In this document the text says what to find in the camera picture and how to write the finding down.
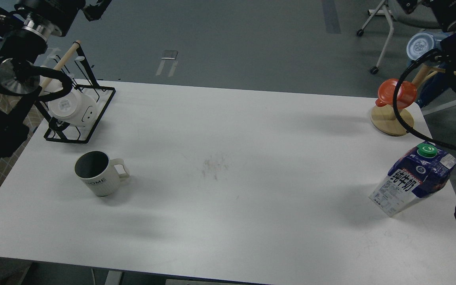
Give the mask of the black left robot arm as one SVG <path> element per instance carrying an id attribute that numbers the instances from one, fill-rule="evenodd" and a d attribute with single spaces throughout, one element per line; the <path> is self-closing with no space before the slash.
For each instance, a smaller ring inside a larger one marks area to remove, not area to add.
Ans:
<path id="1" fill-rule="evenodd" d="M 0 7 L 0 158 L 11 157 L 27 140 L 24 124 L 33 106 L 66 96 L 72 80 L 61 70 L 35 66 L 49 36 L 64 37 L 79 11 L 101 18 L 109 0 L 19 0 L 14 11 Z"/>

